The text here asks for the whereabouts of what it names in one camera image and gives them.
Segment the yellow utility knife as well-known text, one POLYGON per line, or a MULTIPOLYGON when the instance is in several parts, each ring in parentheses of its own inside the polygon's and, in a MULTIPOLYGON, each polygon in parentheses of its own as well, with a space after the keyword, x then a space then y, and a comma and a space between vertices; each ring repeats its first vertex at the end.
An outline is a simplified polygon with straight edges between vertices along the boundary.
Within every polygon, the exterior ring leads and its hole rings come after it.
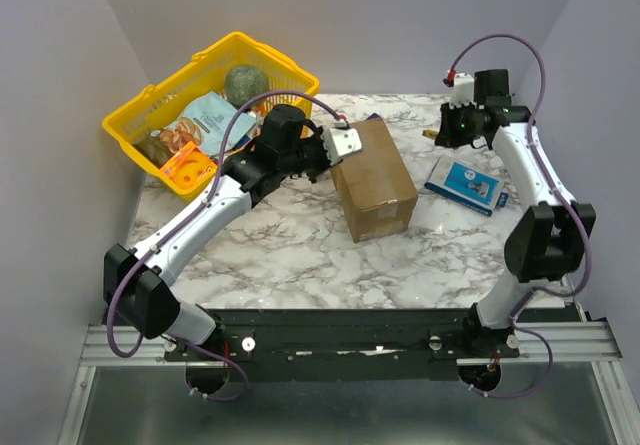
POLYGON ((435 140, 437 138, 438 132, 436 130, 427 129, 422 132, 422 135, 431 140, 435 140))

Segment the brown cardboard express box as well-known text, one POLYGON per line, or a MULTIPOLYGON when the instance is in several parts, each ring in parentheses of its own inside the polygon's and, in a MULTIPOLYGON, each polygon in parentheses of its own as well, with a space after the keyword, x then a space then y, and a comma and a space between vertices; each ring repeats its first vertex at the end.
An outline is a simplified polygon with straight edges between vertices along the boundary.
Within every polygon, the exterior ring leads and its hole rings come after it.
POLYGON ((358 243, 402 233, 417 203, 416 185, 382 117, 352 127, 362 151, 331 169, 351 238, 358 243))

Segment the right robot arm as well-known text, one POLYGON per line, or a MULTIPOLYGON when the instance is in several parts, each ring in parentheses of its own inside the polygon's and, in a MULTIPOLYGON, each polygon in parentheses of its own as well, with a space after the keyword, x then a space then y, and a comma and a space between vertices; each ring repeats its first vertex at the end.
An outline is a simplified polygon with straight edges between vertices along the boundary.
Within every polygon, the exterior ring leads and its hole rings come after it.
POLYGON ((449 71, 444 83, 451 97, 440 108, 436 145, 457 149, 483 139, 506 167, 522 209, 504 245, 506 270, 473 305, 474 323, 459 335, 462 349, 480 357, 496 345, 494 330, 512 327, 535 293, 570 296, 555 285, 586 265, 596 212, 561 183, 542 148, 533 112, 512 102, 507 70, 449 71))

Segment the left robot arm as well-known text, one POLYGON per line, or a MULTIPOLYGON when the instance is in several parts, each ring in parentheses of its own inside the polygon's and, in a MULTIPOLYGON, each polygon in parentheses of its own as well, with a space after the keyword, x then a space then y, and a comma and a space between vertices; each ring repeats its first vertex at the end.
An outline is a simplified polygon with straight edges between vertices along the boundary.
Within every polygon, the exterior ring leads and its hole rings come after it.
POLYGON ((177 277, 223 228, 285 178, 305 174, 315 180, 360 149, 350 128, 318 127, 297 107, 275 106, 260 134, 221 157, 211 183, 163 228, 130 249, 116 244, 107 251, 103 293, 108 340, 115 340, 115 319, 122 317, 141 339, 168 335, 187 341, 197 358, 214 358, 222 345, 219 322, 203 308, 176 298, 171 287, 177 277))

